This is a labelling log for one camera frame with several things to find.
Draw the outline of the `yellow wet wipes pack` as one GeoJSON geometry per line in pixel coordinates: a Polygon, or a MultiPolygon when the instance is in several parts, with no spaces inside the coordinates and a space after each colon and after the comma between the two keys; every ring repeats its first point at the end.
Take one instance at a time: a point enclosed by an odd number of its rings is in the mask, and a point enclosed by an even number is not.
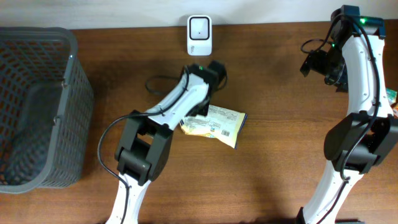
{"type": "Polygon", "coordinates": [[[210,105],[206,116],[186,116],[180,127],[187,135],[215,138],[236,149],[238,134],[247,116],[246,113],[210,105]]]}

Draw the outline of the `green tissue pack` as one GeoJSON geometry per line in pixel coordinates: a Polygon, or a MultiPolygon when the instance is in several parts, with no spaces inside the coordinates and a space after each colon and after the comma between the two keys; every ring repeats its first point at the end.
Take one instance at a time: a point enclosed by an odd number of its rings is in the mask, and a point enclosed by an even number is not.
{"type": "Polygon", "coordinates": [[[386,88],[387,99],[390,105],[393,105],[397,101],[397,92],[386,88]]]}

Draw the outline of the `orange tissue pack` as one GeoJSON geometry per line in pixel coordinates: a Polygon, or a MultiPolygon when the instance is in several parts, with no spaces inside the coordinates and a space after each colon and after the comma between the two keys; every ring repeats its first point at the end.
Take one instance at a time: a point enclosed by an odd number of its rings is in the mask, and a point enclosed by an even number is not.
{"type": "Polygon", "coordinates": [[[398,102],[394,103],[391,106],[392,110],[393,110],[393,114],[395,118],[398,118],[398,102]]]}

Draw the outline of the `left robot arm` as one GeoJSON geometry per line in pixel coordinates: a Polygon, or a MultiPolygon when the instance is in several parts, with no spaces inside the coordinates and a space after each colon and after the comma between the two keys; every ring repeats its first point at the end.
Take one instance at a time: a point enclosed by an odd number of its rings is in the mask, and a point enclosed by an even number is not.
{"type": "Polygon", "coordinates": [[[207,115],[210,99],[228,80],[225,66],[213,60],[182,68],[177,85],[154,107],[115,119],[126,124],[114,153],[118,191],[107,223],[137,223],[149,185],[163,171],[170,154],[174,129],[187,116],[207,115]]]}

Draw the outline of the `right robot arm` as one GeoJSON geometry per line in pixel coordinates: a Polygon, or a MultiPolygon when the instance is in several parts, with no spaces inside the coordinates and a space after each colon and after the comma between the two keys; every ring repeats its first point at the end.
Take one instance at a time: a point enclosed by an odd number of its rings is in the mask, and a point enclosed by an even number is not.
{"type": "Polygon", "coordinates": [[[362,16],[358,6],[343,5],[331,14],[321,43],[308,51],[300,72],[324,75],[325,83],[349,95],[346,117],[327,132],[326,166],[309,203],[295,222],[336,223],[354,185],[378,166],[397,144],[397,118],[387,99],[382,64],[386,28],[379,17],[362,16]]]}

